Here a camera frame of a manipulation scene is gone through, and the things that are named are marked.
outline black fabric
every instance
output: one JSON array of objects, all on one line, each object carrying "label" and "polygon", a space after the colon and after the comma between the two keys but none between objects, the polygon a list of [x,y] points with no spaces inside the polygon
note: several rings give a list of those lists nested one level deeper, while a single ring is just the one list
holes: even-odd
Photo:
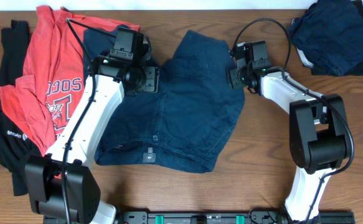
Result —
[{"label": "black fabric", "polygon": [[315,74],[363,75],[362,2],[320,0],[296,20],[290,32],[292,43],[320,69]]},{"label": "black fabric", "polygon": [[[1,30],[4,49],[0,67],[0,86],[14,85],[22,76],[29,45],[29,26],[25,21],[11,21],[11,28]],[[14,195],[27,194],[24,166],[31,154],[40,155],[33,142],[2,112],[0,105],[0,165],[12,172]]]},{"label": "black fabric", "polygon": [[[87,32],[85,45],[94,46],[95,54],[113,47],[113,39],[96,35],[103,40],[90,40]],[[97,147],[96,163],[212,171],[245,102],[243,90],[227,83],[231,68],[235,63],[224,40],[188,31],[160,69],[158,93],[126,96],[117,107]]]},{"label": "black fabric", "polygon": [[[353,1],[353,5],[357,8],[358,13],[363,18],[363,5],[362,1]],[[332,75],[332,76],[338,76],[337,74],[331,72],[327,73],[324,69],[322,69],[319,65],[314,64],[314,68],[311,69],[312,75]],[[345,75],[363,75],[363,62],[356,65],[354,68],[346,72]]]}]

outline black cable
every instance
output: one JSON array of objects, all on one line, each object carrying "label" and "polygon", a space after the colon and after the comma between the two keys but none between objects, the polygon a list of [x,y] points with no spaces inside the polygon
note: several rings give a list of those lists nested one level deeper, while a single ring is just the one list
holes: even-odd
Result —
[{"label": "black cable", "polygon": [[77,42],[80,44],[80,46],[82,47],[83,49],[83,53],[85,54],[86,58],[87,58],[87,61],[88,61],[88,64],[89,64],[89,69],[90,69],[90,72],[91,72],[91,76],[93,77],[93,89],[92,89],[92,94],[90,96],[90,98],[88,99],[88,103],[86,105],[86,107],[84,108],[82,114],[80,115],[79,117],[79,120],[77,121],[74,129],[72,130],[72,132],[70,133],[70,136],[69,136],[69,139],[68,139],[68,142],[66,143],[65,145],[65,151],[64,151],[64,157],[62,158],[62,170],[61,170],[61,173],[62,173],[62,197],[64,198],[64,206],[65,206],[65,212],[66,212],[66,216],[67,216],[67,223],[68,224],[71,224],[71,221],[70,221],[70,210],[69,210],[69,203],[68,203],[68,195],[67,195],[67,176],[66,176],[66,166],[67,166],[67,159],[68,159],[68,153],[69,153],[69,150],[71,149],[71,143],[73,141],[73,137],[77,131],[77,128],[80,126],[80,123],[82,122],[84,116],[86,115],[90,105],[93,103],[94,101],[94,96],[95,96],[95,88],[96,88],[96,80],[95,80],[95,74],[93,73],[94,69],[93,69],[93,64],[92,64],[92,61],[91,61],[91,58],[90,56],[88,55],[82,41],[79,39],[78,35],[76,34],[75,30],[73,29],[72,25],[70,24],[70,22],[73,22],[77,25],[80,25],[80,26],[83,26],[83,27],[86,27],[88,29],[93,29],[99,33],[101,33],[102,31],[100,30],[97,30],[97,29],[94,29],[92,27],[88,27],[84,24],[81,24],[79,22],[76,22],[74,20],[71,20],[69,18],[67,18],[67,24],[69,26],[69,29],[72,31],[73,35],[75,36]]},{"label": "black cable", "polygon": [[313,208],[314,208],[314,205],[317,201],[317,198],[318,198],[318,195],[319,195],[319,191],[321,190],[321,187],[324,183],[324,180],[326,177],[329,177],[329,176],[332,176],[332,175],[336,175],[336,174],[340,174],[341,172],[345,171],[346,169],[348,169],[350,167],[350,165],[352,164],[353,162],[353,158],[354,158],[354,141],[353,141],[353,137],[352,137],[352,134],[350,132],[350,129],[349,129],[349,126],[347,124],[347,121],[342,117],[342,115],[332,106],[330,105],[326,100],[322,99],[321,97],[313,94],[313,93],[310,93],[310,90],[309,89],[303,89],[301,88],[300,86],[298,85],[295,85],[292,81],[290,81],[288,79],[288,76],[285,76],[285,70],[286,70],[286,66],[288,64],[288,61],[289,61],[289,57],[290,57],[290,54],[291,54],[291,39],[290,39],[290,36],[288,34],[288,31],[285,29],[285,27],[280,24],[278,21],[274,20],[274,19],[269,19],[269,18],[261,18],[261,19],[257,19],[251,23],[249,23],[248,25],[246,25],[241,31],[240,33],[238,34],[237,38],[235,39],[235,42],[233,43],[233,48],[232,48],[232,51],[235,52],[236,49],[237,49],[237,42],[238,42],[238,39],[239,37],[241,36],[241,34],[245,31],[245,29],[247,29],[249,26],[251,26],[252,24],[256,23],[256,22],[260,22],[260,21],[270,21],[270,22],[274,22],[275,24],[277,24],[278,26],[280,26],[283,30],[283,32],[285,33],[286,35],[286,38],[288,39],[288,54],[286,56],[286,60],[285,60],[285,65],[284,67],[282,68],[282,71],[281,71],[281,74],[282,74],[282,79],[284,79],[287,83],[289,83],[291,86],[295,87],[297,90],[301,91],[302,93],[304,94],[307,94],[308,96],[311,96],[313,98],[315,98],[316,100],[320,101],[323,105],[325,105],[327,108],[329,108],[332,113],[334,113],[338,118],[339,120],[342,122],[342,125],[344,127],[344,129],[346,130],[346,133],[349,137],[349,140],[350,140],[350,144],[351,144],[351,152],[350,152],[350,156],[349,156],[349,160],[347,162],[347,164],[338,169],[338,170],[335,170],[333,172],[330,172],[328,174],[324,174],[320,180],[319,180],[319,185],[318,185],[318,188],[317,188],[317,191],[316,191],[316,194],[313,198],[313,202],[312,204],[310,205],[310,208],[309,208],[309,212],[308,212],[308,215],[306,217],[306,220],[304,221],[304,224],[307,224],[309,218],[310,218],[310,215],[311,215],[311,212],[313,211]]}]

